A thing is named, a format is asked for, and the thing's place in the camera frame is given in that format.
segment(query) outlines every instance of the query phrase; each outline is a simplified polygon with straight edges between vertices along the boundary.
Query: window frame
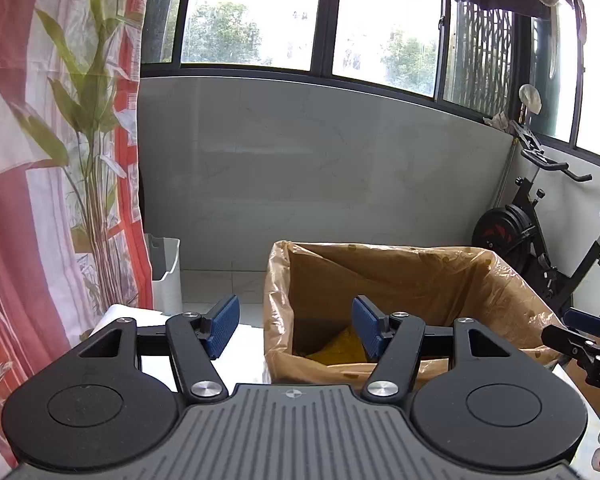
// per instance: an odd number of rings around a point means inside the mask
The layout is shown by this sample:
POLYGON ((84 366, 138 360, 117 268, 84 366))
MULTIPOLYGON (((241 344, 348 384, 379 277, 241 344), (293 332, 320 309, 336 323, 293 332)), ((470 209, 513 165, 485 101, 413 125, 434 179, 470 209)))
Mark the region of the window frame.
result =
MULTIPOLYGON (((480 124, 484 124, 485 114, 471 108, 457 105, 444 99, 446 83, 446 67, 449 54, 450 20, 452 0, 442 0, 438 28, 438 63, 433 97, 417 94, 396 87, 353 79, 333 74, 333 56, 338 25, 340 0, 318 0, 315 22, 314 44, 309 70, 294 70, 258 65, 220 64, 220 63, 182 63, 182 42, 187 17, 189 0, 180 0, 173 38, 171 62, 142 63, 141 78, 168 76, 217 76, 236 78, 259 78, 280 81, 291 81, 306 84, 328 86, 364 92, 367 94, 389 97, 400 101, 426 106, 459 116, 480 124)), ((578 13, 576 24, 579 26, 578 13)), ((530 58, 532 46, 531 18, 513 14, 512 35, 512 74, 507 113, 510 118, 518 120, 522 111, 522 103, 518 97, 518 88, 530 79, 530 58)), ((600 155, 577 146, 580 113, 582 110, 582 89, 584 86, 584 46, 578 39, 578 73, 576 76, 575 104, 569 142, 536 132, 545 146, 555 148, 600 166, 600 155)))

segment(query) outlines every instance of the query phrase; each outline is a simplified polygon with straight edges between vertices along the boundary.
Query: white plastic bin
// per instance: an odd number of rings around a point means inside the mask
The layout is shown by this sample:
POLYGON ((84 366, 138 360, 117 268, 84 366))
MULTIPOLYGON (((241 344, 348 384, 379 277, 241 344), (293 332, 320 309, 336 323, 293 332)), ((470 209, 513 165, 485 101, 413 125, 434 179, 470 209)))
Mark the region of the white plastic bin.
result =
POLYGON ((154 309, 172 316, 182 313, 180 240, 144 235, 152 266, 154 309))

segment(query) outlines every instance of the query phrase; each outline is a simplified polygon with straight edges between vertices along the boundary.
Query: curtain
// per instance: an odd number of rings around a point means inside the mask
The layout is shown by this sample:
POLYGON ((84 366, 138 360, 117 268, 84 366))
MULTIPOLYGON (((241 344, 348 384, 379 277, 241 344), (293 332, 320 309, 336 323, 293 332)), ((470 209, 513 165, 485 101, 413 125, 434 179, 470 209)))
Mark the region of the curtain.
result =
MULTIPOLYGON (((0 0, 0 413, 111 304, 152 308, 136 127, 145 1, 0 0)), ((0 429, 0 478, 14 466, 0 429)))

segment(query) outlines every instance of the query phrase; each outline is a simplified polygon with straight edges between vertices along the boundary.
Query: brown plastic bag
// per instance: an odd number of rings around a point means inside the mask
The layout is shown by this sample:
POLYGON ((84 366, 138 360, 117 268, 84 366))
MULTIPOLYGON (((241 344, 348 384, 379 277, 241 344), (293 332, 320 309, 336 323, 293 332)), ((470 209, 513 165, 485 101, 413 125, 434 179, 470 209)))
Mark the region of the brown plastic bag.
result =
MULTIPOLYGON (((374 364, 325 366, 297 355, 317 352, 346 329, 359 294, 385 313, 405 310, 430 325, 473 317, 543 364, 558 356, 540 340, 557 318, 487 250, 279 241, 269 255, 264 292, 265 358, 278 383, 363 386, 374 364)), ((444 359, 423 361, 416 386, 446 370, 444 359)))

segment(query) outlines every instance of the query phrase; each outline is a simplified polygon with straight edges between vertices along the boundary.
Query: tile floor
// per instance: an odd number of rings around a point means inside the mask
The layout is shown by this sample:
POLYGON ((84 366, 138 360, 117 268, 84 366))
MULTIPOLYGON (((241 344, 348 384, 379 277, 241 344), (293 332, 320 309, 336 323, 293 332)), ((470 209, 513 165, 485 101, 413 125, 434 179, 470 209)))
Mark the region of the tile floor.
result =
POLYGON ((204 314, 230 294, 240 299, 240 323, 262 328, 265 272, 230 270, 181 270, 184 312, 204 314))

